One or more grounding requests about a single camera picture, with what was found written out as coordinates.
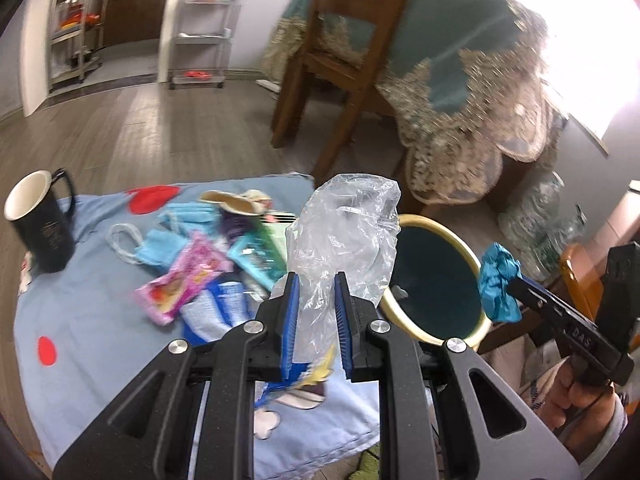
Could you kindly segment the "right hand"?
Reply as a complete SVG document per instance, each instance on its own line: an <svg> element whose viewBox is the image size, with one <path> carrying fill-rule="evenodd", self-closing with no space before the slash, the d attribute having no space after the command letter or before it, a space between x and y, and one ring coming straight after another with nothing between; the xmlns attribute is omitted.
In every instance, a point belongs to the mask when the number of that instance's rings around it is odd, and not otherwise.
<svg viewBox="0 0 640 480"><path fill-rule="evenodd" d="M580 413L563 443L574 459L581 463L598 446L614 418L616 393L612 386L587 387L574 378L570 359L558 368L551 388L538 411L550 430L567 424L572 408Z"/></svg>

